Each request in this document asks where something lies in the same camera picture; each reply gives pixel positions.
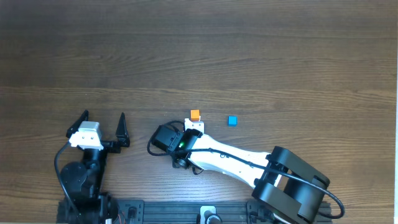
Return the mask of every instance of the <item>small block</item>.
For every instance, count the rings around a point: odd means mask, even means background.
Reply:
[[[191,110],[191,121],[200,121],[199,110]]]
[[[235,127],[238,124],[238,118],[236,116],[228,116],[228,126]]]

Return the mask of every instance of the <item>wood grain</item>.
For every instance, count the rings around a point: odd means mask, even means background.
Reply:
[[[126,114],[131,147],[110,155],[104,178],[114,196],[251,198],[238,180],[146,153],[158,125],[200,109],[215,139],[284,146],[328,176],[346,205],[336,223],[392,223],[396,9],[393,0],[0,0],[0,221],[55,221],[63,193],[53,157],[84,109],[108,139]],[[68,150],[60,165],[80,158]]]

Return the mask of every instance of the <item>blue cube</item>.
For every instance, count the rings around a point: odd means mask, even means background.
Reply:
[[[228,126],[235,127],[238,124],[238,118],[236,116],[228,116]]]

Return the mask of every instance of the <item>orange cube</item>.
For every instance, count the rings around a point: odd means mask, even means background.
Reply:
[[[200,121],[199,110],[191,110],[191,121]]]

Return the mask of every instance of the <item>wooden surface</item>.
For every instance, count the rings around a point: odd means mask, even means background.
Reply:
[[[84,109],[108,139],[126,114],[131,147],[104,178],[114,196],[251,198],[146,152],[158,125],[200,109],[215,139],[284,146],[328,176],[346,205],[336,223],[392,223],[396,24],[393,0],[0,0],[0,221],[55,221],[53,158]]]

